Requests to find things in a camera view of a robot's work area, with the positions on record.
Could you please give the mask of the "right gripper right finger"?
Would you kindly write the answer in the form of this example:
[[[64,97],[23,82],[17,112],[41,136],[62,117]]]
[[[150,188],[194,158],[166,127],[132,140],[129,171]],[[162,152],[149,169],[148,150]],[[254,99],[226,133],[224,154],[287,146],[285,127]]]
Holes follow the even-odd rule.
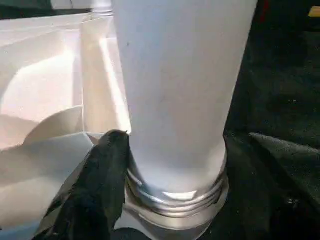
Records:
[[[228,133],[226,204],[212,222],[214,240],[318,240],[320,209],[269,150]]]

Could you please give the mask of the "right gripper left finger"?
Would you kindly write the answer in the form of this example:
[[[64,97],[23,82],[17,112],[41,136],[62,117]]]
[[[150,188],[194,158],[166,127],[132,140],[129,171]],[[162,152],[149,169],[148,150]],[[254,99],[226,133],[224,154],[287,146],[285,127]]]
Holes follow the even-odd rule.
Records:
[[[111,130],[85,156],[49,205],[35,240],[109,240],[125,204],[129,135]]]

